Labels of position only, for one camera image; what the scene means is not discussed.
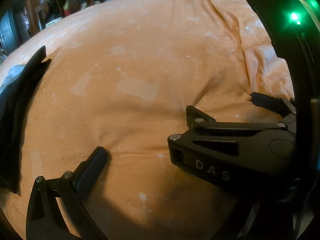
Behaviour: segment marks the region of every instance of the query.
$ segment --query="silver screw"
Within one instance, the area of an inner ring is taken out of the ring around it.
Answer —
[[[197,118],[197,119],[195,119],[195,122],[203,122],[203,121],[204,121],[203,118]]]
[[[42,180],[42,176],[36,177],[36,182],[40,182]]]
[[[176,141],[176,140],[179,140],[181,138],[181,135],[176,133],[176,134],[172,134],[169,136],[169,139],[172,140],[172,141]]]
[[[71,171],[66,171],[65,173],[63,173],[63,177],[64,178],[70,178],[71,177],[71,175],[72,175],[72,172]]]
[[[281,127],[281,128],[286,127],[286,125],[285,125],[283,122],[278,122],[278,123],[277,123],[277,126],[279,126],[279,127]]]

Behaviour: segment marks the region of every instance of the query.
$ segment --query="mattress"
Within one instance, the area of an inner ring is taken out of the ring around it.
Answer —
[[[43,45],[52,63],[26,113],[20,192],[0,193],[23,239],[35,178],[73,171],[97,146],[111,166],[84,205],[109,239],[210,238],[235,200],[172,165],[167,137],[187,130],[188,105],[218,122],[277,122],[250,94],[293,97],[287,64],[245,0],[98,4],[17,49],[0,81]]]

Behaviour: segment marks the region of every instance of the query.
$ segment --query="fitted sheet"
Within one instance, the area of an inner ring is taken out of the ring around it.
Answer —
[[[245,0],[98,4],[13,52],[0,81],[43,45],[52,63],[26,114],[20,193],[0,193],[23,239],[35,178],[73,171],[97,146],[112,161],[85,206],[108,238],[208,239],[235,201],[172,165],[167,137],[187,130],[187,105],[218,122],[276,122],[250,94],[293,97],[287,64]]]

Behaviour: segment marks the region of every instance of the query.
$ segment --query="door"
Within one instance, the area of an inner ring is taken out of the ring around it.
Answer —
[[[14,25],[12,9],[8,10],[0,21],[0,42],[7,56],[20,45],[17,30]]]

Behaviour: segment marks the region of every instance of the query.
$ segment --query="white lettering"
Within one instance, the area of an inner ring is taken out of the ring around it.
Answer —
[[[208,170],[208,173],[212,173],[214,176],[216,176],[216,171],[213,166],[210,167],[210,169]]]
[[[221,179],[223,179],[223,180],[225,180],[225,181],[227,181],[227,180],[229,180],[230,179],[230,172],[228,172],[228,171],[224,171],[223,173],[222,173],[222,177],[221,177]]]
[[[202,163],[202,161],[196,160],[196,167],[197,167],[198,169],[202,169],[202,168],[203,168],[203,163]]]

